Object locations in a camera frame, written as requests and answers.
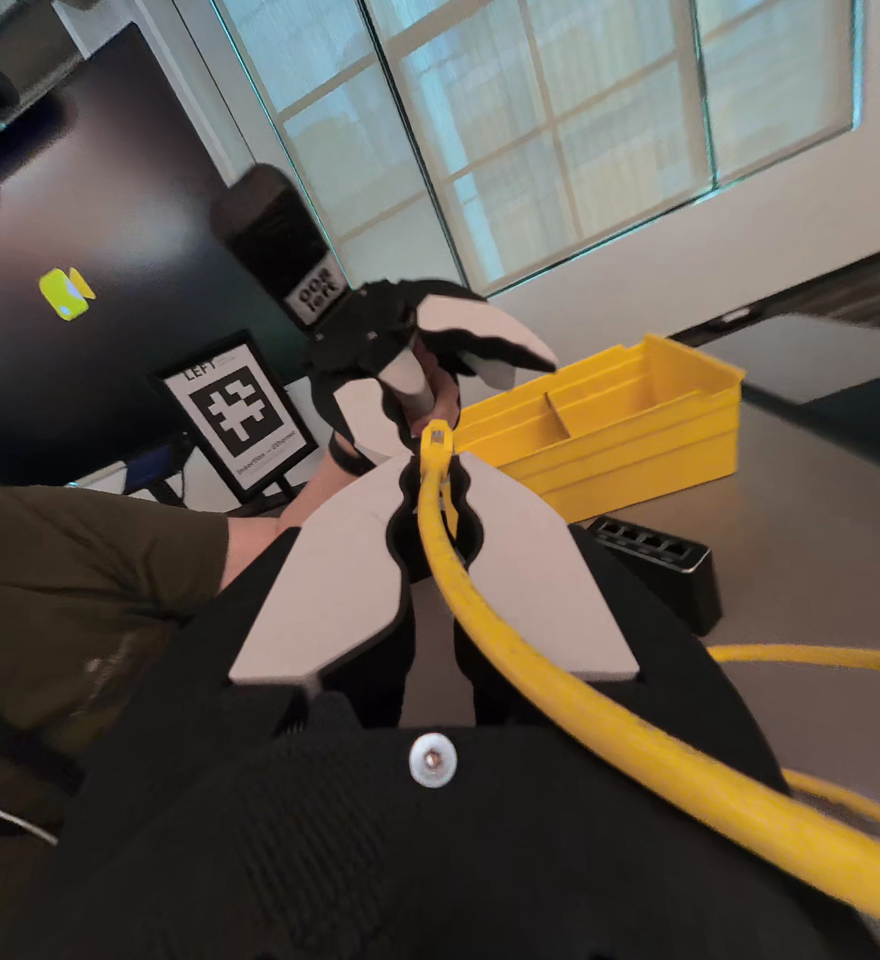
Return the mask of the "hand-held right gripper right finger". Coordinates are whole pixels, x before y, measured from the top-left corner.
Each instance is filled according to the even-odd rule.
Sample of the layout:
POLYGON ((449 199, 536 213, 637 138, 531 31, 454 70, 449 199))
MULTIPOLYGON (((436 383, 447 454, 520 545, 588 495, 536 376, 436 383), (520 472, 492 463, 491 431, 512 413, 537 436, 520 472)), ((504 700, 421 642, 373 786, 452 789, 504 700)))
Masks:
POLYGON ((640 668, 564 519, 473 453, 449 474, 455 546, 496 614, 554 666, 586 683, 622 683, 640 668))

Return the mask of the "small dark screen device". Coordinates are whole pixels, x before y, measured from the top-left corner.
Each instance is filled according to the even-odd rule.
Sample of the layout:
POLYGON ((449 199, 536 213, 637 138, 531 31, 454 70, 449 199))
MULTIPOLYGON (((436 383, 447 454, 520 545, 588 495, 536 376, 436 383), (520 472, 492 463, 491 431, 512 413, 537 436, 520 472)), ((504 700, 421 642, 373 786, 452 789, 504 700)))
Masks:
POLYGON ((171 477, 182 476, 194 446, 187 438, 173 438, 140 451, 125 464, 123 496, 139 491, 151 491, 154 486, 166 484, 171 477))

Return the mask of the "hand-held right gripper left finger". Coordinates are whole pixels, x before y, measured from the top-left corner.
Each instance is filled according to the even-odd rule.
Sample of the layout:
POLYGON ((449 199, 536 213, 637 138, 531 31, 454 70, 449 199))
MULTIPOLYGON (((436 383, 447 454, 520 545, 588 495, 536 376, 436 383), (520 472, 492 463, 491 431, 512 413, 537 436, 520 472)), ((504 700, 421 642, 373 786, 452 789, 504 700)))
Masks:
POLYGON ((411 455, 355 479, 315 510, 230 667, 239 687, 345 696, 364 727, 396 727, 416 640, 408 563, 411 455))

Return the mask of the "black framed marker sign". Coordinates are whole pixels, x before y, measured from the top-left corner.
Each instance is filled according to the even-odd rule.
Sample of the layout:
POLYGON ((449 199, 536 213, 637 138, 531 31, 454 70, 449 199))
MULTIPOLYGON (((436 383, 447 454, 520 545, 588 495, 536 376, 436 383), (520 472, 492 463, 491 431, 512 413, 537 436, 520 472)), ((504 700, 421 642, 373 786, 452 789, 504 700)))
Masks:
POLYGON ((291 501, 287 475, 318 444, 245 329, 149 375, 185 418, 185 429, 240 505, 276 486, 291 501))

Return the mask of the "person's left forearm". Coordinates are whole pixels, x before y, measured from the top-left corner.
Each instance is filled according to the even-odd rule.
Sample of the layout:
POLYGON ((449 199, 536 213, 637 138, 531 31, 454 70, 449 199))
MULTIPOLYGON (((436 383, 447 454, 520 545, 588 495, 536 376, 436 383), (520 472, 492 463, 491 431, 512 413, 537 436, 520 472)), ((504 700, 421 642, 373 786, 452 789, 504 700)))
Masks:
POLYGON ((302 524, 329 499, 350 486, 358 477, 344 469, 329 452, 309 482, 276 517, 229 517, 226 558, 219 591, 232 583, 286 530, 302 524))

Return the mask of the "black wrist rest pad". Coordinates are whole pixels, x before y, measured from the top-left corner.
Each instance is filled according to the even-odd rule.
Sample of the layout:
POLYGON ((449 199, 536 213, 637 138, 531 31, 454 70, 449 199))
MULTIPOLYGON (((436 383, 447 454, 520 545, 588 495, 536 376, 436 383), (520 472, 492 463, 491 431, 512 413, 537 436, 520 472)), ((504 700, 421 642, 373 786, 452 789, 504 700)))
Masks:
POLYGON ((880 465, 880 377, 797 403, 745 383, 745 402, 880 465))

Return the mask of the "yellow plastic bin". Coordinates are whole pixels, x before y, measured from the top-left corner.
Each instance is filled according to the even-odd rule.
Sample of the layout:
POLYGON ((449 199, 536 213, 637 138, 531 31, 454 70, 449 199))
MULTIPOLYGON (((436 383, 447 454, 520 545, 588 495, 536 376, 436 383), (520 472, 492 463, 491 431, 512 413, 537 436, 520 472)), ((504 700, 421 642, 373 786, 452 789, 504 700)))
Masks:
POLYGON ((649 334, 471 405, 454 445, 583 522, 734 474, 744 378, 649 334), (545 393, 569 440, 547 442, 545 393))

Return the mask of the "black network switch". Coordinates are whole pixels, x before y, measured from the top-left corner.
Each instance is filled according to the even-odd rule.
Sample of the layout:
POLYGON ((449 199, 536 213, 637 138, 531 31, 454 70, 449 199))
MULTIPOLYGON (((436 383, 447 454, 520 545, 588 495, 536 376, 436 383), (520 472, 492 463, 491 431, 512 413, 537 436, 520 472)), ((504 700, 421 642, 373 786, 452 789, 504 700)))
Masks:
POLYGON ((588 532, 699 638, 723 617, 709 546, 604 514, 588 532))

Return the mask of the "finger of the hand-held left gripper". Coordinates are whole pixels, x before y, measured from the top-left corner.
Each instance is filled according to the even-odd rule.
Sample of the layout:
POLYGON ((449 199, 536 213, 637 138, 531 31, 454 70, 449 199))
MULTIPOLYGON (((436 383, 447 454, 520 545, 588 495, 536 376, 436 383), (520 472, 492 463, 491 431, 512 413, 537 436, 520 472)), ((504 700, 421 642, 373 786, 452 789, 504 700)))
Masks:
POLYGON ((417 328, 442 369, 495 391, 513 389, 519 371, 545 375, 559 366, 536 334, 485 301, 431 294, 417 308, 417 328))
POLYGON ((351 379, 333 393, 343 420, 336 430, 375 465, 412 456, 409 422, 399 399, 374 378, 351 379))

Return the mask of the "large window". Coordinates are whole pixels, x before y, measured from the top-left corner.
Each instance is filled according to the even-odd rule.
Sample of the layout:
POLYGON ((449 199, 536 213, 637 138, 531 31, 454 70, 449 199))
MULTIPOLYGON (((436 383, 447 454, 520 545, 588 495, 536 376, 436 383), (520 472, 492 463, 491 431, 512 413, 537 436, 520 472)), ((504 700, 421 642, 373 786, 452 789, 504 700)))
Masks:
POLYGON ((358 283, 494 293, 857 119, 854 2, 211 6, 358 283))

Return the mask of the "large black wall screen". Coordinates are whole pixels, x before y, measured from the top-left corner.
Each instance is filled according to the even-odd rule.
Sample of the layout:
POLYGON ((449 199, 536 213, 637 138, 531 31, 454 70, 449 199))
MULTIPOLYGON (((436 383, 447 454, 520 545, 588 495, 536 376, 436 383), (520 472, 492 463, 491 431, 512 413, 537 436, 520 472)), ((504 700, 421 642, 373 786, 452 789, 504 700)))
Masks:
POLYGON ((217 242, 224 184, 136 25, 0 132, 0 484, 62 486, 181 431, 153 377, 304 339, 217 242))

